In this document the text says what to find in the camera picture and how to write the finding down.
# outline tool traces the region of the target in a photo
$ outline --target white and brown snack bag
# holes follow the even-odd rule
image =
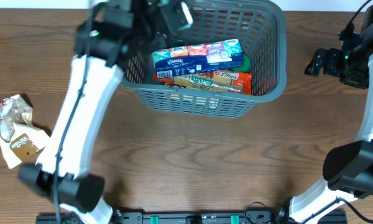
[[[33,109],[20,95],[0,101],[0,147],[10,169],[43,149],[49,136],[32,125]]]

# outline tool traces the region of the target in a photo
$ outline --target blue tissue package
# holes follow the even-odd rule
[[[243,63],[238,39],[158,50],[152,55],[157,78],[227,70]]]

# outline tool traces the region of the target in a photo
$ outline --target barcode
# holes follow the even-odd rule
[[[157,78],[173,77],[173,71],[157,72]]]

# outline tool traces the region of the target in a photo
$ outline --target robotic arm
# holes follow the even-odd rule
[[[100,10],[103,22],[94,21]],[[50,144],[36,164],[19,169],[20,180],[37,194],[59,200],[62,208],[75,212],[84,223],[117,224],[121,214],[102,198],[104,179],[89,174],[104,112],[123,79],[124,62],[138,50],[166,48],[171,34],[189,28],[192,22],[187,5],[179,0],[110,0],[95,6],[90,20],[77,30],[77,56]],[[357,142],[333,149],[326,157],[323,177],[303,194],[288,199],[271,218],[275,223],[318,223],[343,203],[373,195],[373,6],[367,10],[361,34],[354,33],[350,22],[339,38],[342,49],[319,49],[306,73],[318,76],[323,67],[324,73],[347,85],[369,87]],[[152,217],[141,221],[152,223]],[[202,217],[206,215],[194,223],[202,223]],[[233,215],[231,220],[239,224],[239,217]]]

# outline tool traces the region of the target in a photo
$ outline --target wooden surface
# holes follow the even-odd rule
[[[132,91],[117,90],[92,168],[105,177],[111,205],[147,212],[242,210],[253,201],[276,206],[321,177],[326,153],[354,140],[367,92],[303,71],[317,48],[340,46],[337,33],[352,14],[286,15],[287,89],[240,119],[161,113]],[[34,123],[53,129],[73,33],[84,18],[85,11],[0,10],[0,100],[25,93]],[[373,218],[373,197],[354,204]],[[346,210],[351,223],[361,222]],[[0,150],[0,223],[33,223],[40,212],[53,212],[53,205],[17,180],[17,168],[7,168]]]

